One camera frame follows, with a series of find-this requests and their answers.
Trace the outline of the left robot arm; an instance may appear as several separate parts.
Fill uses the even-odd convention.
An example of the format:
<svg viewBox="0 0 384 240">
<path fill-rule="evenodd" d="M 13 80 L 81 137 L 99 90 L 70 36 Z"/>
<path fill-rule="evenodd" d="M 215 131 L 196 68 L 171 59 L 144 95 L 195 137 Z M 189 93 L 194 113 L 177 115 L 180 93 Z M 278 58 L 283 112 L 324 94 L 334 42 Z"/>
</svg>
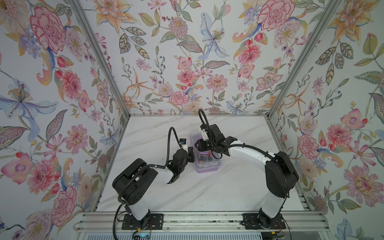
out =
<svg viewBox="0 0 384 240">
<path fill-rule="evenodd" d="M 193 163 L 193 148 L 179 149 L 165 166 L 147 164 L 136 159 L 113 181 L 112 187 L 118 194 L 118 202 L 137 222 L 147 219 L 150 210 L 142 200 L 152 183 L 172 184 L 179 179 L 188 163 Z"/>
</svg>

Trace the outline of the purple plastic tool box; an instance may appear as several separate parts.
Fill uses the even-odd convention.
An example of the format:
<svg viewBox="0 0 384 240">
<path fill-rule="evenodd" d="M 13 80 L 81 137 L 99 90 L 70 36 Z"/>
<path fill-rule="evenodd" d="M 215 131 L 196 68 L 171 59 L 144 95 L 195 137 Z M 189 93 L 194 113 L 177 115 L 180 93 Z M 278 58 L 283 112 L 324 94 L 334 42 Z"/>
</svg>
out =
<svg viewBox="0 0 384 240">
<path fill-rule="evenodd" d="M 190 143 L 191 143 L 191 147 L 193 148 L 194 155 L 195 155 L 195 168 L 196 168 L 196 172 L 199 173 L 199 174 L 202 174 L 202 173 L 208 173 L 208 172 L 217 171 L 219 169 L 219 167 L 221 166 L 221 163 L 222 163 L 222 160 L 219 159 L 220 155 L 213 154 L 211 151 L 200 152 L 195 147 L 195 143 L 198 140 L 201 140 L 201 139 L 202 139 L 202 135 L 201 135 L 200 132 L 198 132 L 198 131 L 192 131 L 191 132 L 191 134 L 190 134 Z M 215 166 L 212 166 L 212 167 L 199 168 L 197 166 L 197 163 L 199 161 L 214 161 L 217 164 Z"/>
</svg>

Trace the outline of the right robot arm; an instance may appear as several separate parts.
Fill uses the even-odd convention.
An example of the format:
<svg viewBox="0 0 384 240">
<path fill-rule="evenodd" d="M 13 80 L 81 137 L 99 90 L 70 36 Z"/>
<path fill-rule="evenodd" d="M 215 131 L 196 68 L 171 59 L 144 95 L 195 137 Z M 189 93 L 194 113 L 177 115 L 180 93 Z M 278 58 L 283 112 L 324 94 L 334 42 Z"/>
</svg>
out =
<svg viewBox="0 0 384 240">
<path fill-rule="evenodd" d="M 218 155 L 242 159 L 262 170 L 266 176 L 268 193 L 259 210 L 259 216 L 272 220 L 278 216 L 299 175 L 285 152 L 271 154 L 255 146 L 247 145 L 234 137 L 225 137 L 217 125 L 200 126 L 202 138 L 195 147 L 200 152 L 211 151 Z"/>
</svg>

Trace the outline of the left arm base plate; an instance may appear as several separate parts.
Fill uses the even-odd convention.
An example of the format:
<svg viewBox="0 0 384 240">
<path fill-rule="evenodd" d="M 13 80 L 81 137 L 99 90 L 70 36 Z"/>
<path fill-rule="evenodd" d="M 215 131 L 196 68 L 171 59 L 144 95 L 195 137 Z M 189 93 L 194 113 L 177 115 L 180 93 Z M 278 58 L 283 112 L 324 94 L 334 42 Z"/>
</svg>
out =
<svg viewBox="0 0 384 240">
<path fill-rule="evenodd" d="M 126 214 L 122 223 L 122 230 L 162 230 L 164 214 L 148 213 L 142 220 Z"/>
</svg>

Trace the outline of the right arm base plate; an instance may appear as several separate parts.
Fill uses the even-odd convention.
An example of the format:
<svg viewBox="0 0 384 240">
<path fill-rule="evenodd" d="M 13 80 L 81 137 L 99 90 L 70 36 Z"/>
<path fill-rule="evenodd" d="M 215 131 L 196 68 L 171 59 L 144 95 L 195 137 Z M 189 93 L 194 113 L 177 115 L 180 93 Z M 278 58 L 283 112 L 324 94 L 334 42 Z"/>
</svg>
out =
<svg viewBox="0 0 384 240">
<path fill-rule="evenodd" d="M 240 222 L 246 230 L 285 230 L 287 228 L 281 214 L 274 218 L 269 218 L 264 214 L 245 213 L 242 215 L 243 220 Z"/>
</svg>

